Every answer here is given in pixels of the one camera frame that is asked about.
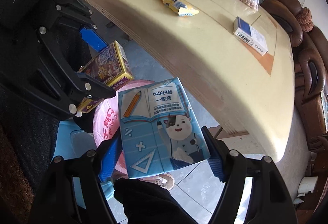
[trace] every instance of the cartoon cow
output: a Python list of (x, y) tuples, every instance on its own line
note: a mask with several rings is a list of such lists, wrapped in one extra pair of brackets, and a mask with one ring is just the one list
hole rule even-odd
[(191, 118), (185, 115), (169, 115), (169, 119), (164, 120), (164, 123), (166, 133), (160, 121), (157, 122), (157, 128), (173, 160), (193, 164), (204, 159), (202, 150), (198, 146), (200, 140), (198, 141), (196, 134), (192, 132)]

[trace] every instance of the book cover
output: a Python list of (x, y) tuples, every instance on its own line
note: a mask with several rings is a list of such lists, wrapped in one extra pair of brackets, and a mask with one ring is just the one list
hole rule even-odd
[(210, 157), (178, 78), (118, 94), (129, 178), (170, 172)]

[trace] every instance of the triangle ruler illustration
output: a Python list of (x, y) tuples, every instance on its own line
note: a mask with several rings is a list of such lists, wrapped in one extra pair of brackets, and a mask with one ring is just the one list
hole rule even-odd
[[(156, 151), (156, 148), (154, 150), (152, 150), (152, 152), (150, 152), (147, 155), (145, 155), (142, 158), (140, 158), (137, 162), (135, 162), (134, 164), (132, 164), (130, 167), (133, 168), (133, 169), (135, 169), (135, 170), (137, 170), (137, 171), (140, 171), (140, 172), (143, 172), (143, 173), (147, 173), (148, 172), (148, 169), (149, 169), (149, 166), (150, 166), (150, 163), (153, 160), (155, 151)], [(147, 164), (146, 164), (146, 166), (144, 168), (138, 166), (140, 163), (143, 163), (147, 159), (148, 159), (148, 161), (147, 161)]]

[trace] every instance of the black pants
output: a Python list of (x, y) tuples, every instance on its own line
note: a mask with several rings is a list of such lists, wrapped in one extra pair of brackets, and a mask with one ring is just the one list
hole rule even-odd
[(119, 179), (114, 197), (123, 204), (128, 224), (195, 224), (170, 192), (154, 183)]
[[(88, 44), (79, 31), (56, 26), (53, 32), (54, 43), (74, 71), (91, 59)], [(0, 88), (0, 124), (35, 193), (54, 155), (59, 121)]]

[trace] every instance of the cream tabletop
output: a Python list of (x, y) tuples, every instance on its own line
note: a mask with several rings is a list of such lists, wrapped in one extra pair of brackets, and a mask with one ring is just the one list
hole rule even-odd
[[(200, 12), (178, 17), (160, 0), (86, 0), (120, 27), (215, 117), (227, 146), (243, 154), (284, 154), (294, 109), (288, 35), (261, 7), (239, 0), (186, 0)], [(258, 54), (232, 34), (239, 16), (265, 36)]]

